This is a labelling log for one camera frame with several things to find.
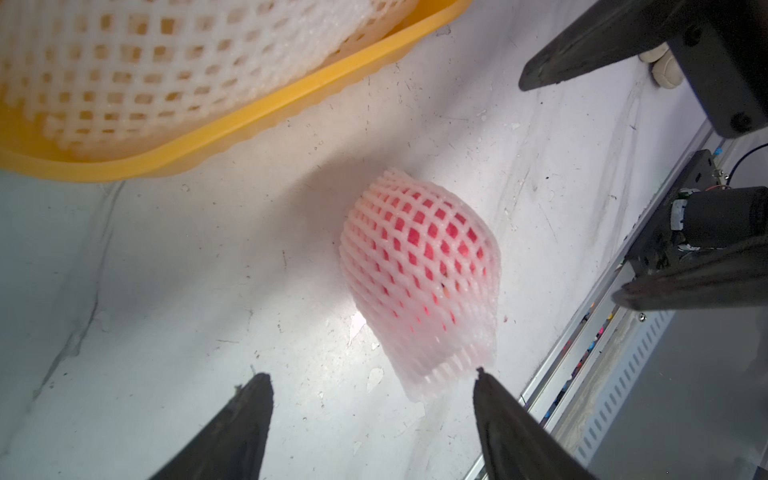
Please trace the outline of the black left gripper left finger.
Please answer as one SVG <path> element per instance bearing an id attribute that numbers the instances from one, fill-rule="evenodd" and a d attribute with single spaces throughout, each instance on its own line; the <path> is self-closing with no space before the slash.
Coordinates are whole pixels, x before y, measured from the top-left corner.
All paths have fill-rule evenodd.
<path id="1" fill-rule="evenodd" d="M 155 479 L 257 479 L 274 410 L 271 377 L 258 373 L 168 463 Z"/>

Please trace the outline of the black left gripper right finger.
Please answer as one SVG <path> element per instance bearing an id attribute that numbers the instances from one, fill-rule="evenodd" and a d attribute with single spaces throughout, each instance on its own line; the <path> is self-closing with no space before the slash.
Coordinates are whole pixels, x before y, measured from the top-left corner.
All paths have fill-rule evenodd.
<path id="1" fill-rule="evenodd" d="M 491 374 L 479 368 L 473 406 L 490 479 L 592 479 Z"/>

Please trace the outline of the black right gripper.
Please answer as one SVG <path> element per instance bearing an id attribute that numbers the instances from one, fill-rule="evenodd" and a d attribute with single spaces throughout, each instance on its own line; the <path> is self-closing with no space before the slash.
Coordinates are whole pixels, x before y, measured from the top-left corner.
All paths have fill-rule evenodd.
<path id="1" fill-rule="evenodd" d="M 601 0 L 524 66 L 523 91 L 558 84 L 670 40 L 715 131 L 767 127 L 767 2 Z"/>

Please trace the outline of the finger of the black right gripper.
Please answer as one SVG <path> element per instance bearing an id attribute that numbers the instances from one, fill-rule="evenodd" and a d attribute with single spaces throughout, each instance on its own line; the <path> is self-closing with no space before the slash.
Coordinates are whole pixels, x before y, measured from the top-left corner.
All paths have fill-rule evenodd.
<path id="1" fill-rule="evenodd" d="M 634 311 L 767 304 L 767 238 L 757 236 L 624 284 L 612 294 Z"/>

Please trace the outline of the netted apple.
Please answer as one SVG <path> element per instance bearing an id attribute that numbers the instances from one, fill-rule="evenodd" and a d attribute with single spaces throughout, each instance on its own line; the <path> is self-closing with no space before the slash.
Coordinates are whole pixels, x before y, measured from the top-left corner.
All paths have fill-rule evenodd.
<path id="1" fill-rule="evenodd" d="M 339 254 L 410 400 L 430 401 L 494 361 L 501 252 L 459 197 L 389 169 L 347 214 Z"/>

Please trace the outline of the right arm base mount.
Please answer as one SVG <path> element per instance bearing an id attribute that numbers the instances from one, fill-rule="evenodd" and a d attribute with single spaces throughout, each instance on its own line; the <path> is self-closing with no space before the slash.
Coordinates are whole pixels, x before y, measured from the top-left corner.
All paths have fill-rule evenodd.
<path id="1" fill-rule="evenodd" d="M 662 194 L 627 261 L 640 278 L 766 233 L 767 188 L 720 184 L 713 153 L 699 150 Z"/>

